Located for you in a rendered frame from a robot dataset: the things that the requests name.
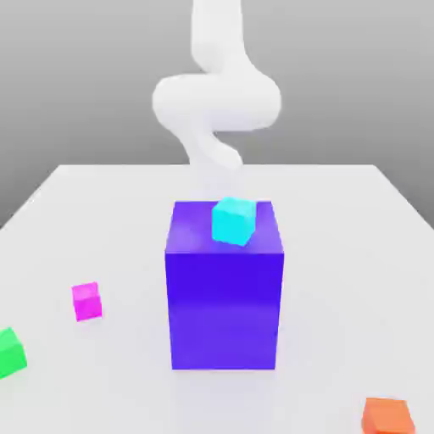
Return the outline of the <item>small orange cube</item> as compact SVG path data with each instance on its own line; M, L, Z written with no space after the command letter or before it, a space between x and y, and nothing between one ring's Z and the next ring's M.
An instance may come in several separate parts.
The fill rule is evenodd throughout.
M415 434L407 402L391 398L367 398L361 426L363 434Z

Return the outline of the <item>large purple box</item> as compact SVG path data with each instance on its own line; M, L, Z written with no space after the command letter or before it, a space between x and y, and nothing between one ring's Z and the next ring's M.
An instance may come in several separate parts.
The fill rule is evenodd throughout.
M214 203L175 202L164 251L175 370L272 370L284 249L269 202L244 247L213 240Z

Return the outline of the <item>small magenta cube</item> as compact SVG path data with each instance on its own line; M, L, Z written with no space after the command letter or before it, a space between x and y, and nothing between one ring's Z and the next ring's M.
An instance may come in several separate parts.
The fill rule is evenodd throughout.
M77 322L103 315L98 284L95 281L73 286L71 290Z

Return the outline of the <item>small cyan cube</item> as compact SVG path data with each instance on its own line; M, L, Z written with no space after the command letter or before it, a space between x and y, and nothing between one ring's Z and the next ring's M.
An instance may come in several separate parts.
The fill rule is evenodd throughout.
M212 208L212 238L245 246L255 232L257 203L241 198L222 198Z

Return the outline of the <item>small green cube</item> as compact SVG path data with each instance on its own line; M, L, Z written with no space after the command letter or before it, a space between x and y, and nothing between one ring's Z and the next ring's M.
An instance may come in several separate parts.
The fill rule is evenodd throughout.
M27 358L22 342L14 330L8 327L0 331L0 379L27 366Z

